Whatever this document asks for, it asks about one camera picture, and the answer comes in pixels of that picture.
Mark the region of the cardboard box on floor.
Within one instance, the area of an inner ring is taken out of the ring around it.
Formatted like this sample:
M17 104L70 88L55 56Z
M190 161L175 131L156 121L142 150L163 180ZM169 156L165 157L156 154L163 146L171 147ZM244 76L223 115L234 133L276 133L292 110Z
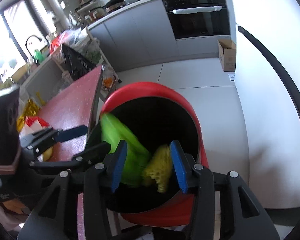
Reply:
M217 41L219 49L219 60L224 72L235 72L236 70L236 44L229 39Z

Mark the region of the yellow foam sponge pad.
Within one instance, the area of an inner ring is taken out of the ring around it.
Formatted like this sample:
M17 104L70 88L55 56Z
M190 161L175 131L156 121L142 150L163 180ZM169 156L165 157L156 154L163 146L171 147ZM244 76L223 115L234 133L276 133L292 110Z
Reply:
M157 191L164 193L167 189L172 170L173 161L170 148L167 145L160 146L142 172L143 184L149 186L156 182Z

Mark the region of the black trash bin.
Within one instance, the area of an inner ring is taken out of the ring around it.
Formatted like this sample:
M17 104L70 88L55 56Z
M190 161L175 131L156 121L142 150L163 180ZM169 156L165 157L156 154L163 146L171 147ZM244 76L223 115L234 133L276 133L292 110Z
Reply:
M131 136L120 135L117 127L110 126L101 116L87 137L87 148L106 141L114 152L120 140L128 145L121 182L114 192L106 190L106 207L118 213L141 213L163 206L180 191L175 171L168 177L165 192L158 191L155 179L145 180L143 171L160 147L169 147L175 140L185 153L198 158L201 132L193 116L179 103L157 96L119 103L106 113L117 118L132 133Z

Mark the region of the grey lower cabinets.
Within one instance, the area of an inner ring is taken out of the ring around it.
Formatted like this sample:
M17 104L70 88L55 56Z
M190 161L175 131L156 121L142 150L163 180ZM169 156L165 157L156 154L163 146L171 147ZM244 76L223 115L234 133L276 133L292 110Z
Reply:
M226 0L229 36L176 39L163 0L129 5L90 27L116 71L178 60L218 57L219 39L235 40L232 0Z

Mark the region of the black built-in oven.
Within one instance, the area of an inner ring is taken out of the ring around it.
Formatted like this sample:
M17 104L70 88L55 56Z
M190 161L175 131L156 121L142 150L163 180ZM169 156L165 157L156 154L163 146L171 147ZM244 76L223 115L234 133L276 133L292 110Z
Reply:
M175 38L229 36L226 0L163 0Z

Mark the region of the black kitchen faucet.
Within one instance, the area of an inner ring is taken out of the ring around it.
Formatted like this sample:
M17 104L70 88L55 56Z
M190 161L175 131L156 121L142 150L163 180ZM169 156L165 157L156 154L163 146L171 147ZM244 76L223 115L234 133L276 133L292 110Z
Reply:
M43 48L43 39L37 35L31 35L25 42L25 47L35 63L38 62L36 59L36 51L40 51Z

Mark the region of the red plastic bag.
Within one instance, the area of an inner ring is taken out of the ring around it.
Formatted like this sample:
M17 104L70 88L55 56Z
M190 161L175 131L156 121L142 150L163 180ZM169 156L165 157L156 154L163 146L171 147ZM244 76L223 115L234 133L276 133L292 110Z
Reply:
M51 42L49 53L52 54L58 47L60 47L64 42L63 40L64 34L60 34L56 38L54 38Z

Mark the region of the white refrigerator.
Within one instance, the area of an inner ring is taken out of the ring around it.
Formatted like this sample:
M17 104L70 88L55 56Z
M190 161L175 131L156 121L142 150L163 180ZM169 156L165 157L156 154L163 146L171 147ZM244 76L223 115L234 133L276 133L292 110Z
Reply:
M300 6L296 0L233 0L235 19L283 65L300 91ZM235 85L249 147L249 186L263 207L300 207L300 120L268 61L237 34Z

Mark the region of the black plastic bag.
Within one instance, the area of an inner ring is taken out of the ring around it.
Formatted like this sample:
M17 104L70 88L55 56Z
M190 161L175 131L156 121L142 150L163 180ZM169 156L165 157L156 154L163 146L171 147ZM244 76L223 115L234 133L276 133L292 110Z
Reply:
M80 79L96 68L96 64L93 64L82 54L66 44L61 45L61 52L64 57L66 70L70 73L70 76L74 81Z

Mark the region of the black frying pan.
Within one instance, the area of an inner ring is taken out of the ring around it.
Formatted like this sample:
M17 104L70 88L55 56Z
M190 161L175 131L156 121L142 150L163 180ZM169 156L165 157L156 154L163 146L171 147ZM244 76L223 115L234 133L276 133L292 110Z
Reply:
M126 0L110 0L103 6L103 9L107 14L109 14L125 6L126 6Z

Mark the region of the red stool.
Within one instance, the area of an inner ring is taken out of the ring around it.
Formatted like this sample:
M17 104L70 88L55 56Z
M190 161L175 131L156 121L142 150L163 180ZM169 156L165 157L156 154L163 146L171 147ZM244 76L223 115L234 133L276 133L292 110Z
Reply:
M198 178L194 165L208 168L199 120L176 91L137 82L115 91L100 115L101 138L128 146L119 188L109 208L133 224L189 224Z

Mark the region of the pink red wrapper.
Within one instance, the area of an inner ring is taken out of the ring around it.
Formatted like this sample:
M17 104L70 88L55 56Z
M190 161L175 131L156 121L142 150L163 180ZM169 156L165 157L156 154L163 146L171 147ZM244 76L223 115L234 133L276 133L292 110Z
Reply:
M44 128L49 127L50 124L38 116L27 116L25 118L25 125L19 133L19 137L22 138L28 134L41 131Z

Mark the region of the gold foil bag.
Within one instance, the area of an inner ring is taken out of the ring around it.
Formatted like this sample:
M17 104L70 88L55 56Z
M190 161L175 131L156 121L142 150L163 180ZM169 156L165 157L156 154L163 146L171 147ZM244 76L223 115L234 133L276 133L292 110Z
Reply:
M17 131L20 132L25 125L27 117L37 116L41 108L34 102L33 99L29 99L19 117L17 118Z

